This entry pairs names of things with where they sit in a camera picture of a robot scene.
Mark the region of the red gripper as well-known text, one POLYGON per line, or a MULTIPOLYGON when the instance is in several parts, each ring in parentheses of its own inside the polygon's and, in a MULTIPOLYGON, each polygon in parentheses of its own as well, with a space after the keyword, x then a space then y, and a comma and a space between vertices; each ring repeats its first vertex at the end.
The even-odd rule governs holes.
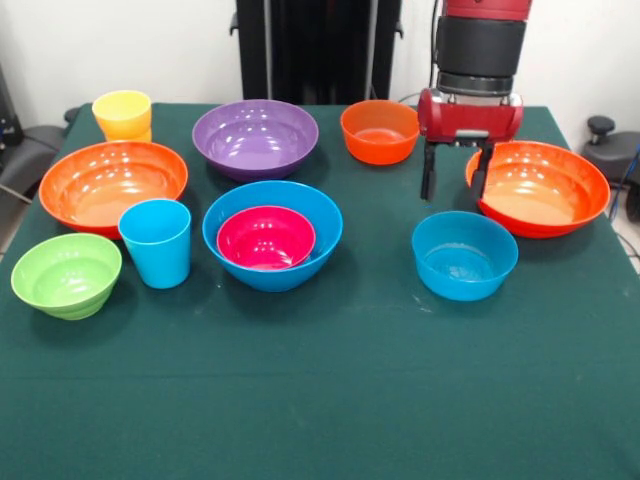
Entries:
MULTIPOLYGON (((462 97, 435 88, 423 89, 417 106, 421 135, 425 138, 421 199, 432 199, 436 184, 436 144, 472 142, 501 143, 513 139, 524 116, 520 95, 506 97, 462 97)), ((471 179, 475 201, 483 197, 494 144, 484 144, 471 179)))

